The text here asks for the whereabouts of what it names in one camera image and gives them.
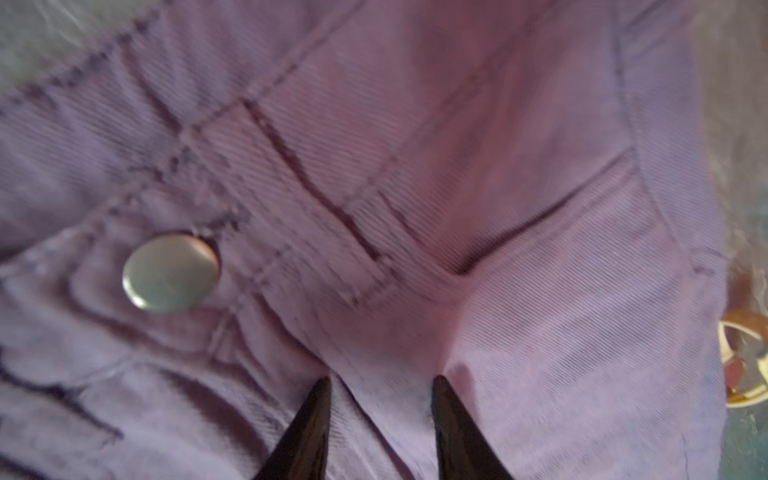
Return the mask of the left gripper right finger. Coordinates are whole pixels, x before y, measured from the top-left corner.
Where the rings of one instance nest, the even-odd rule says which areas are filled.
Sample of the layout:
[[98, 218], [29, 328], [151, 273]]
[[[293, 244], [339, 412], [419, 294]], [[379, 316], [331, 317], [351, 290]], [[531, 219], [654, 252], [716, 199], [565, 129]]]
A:
[[440, 479], [513, 480], [443, 375], [432, 383], [431, 412]]

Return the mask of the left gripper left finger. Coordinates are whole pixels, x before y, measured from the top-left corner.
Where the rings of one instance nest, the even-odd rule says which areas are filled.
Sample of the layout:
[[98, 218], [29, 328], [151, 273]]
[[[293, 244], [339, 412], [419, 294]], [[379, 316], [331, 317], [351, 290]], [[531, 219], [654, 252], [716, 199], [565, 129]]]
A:
[[328, 377], [309, 391], [255, 480], [323, 480], [328, 458], [332, 385]]

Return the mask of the purple trousers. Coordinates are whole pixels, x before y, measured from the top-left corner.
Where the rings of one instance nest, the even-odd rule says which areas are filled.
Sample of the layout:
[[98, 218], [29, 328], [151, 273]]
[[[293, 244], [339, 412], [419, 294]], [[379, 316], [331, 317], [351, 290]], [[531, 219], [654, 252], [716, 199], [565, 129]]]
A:
[[689, 1], [162, 1], [1, 99], [1, 475], [715, 479]]

